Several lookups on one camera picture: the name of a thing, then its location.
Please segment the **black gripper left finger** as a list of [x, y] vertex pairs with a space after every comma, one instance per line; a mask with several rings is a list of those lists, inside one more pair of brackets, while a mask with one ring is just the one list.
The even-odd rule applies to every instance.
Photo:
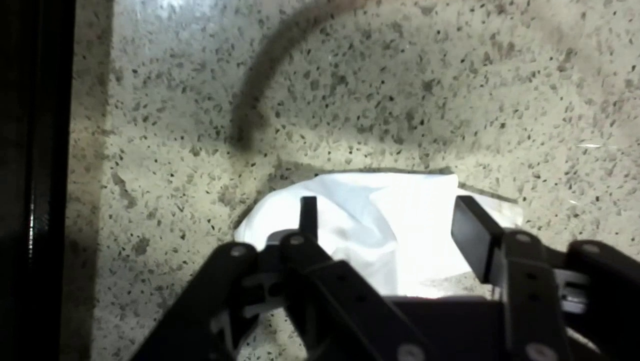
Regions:
[[311, 361], [432, 361], [432, 344], [351, 263], [318, 243], [318, 202], [301, 198], [299, 227], [274, 233], [268, 249], [282, 263], [287, 313]]

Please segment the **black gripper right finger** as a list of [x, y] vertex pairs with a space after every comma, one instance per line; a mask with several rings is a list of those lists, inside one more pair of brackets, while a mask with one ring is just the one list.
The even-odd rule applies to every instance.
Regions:
[[450, 234], [477, 279], [500, 290], [510, 361], [574, 361], [543, 240], [500, 227], [469, 195], [454, 201]]

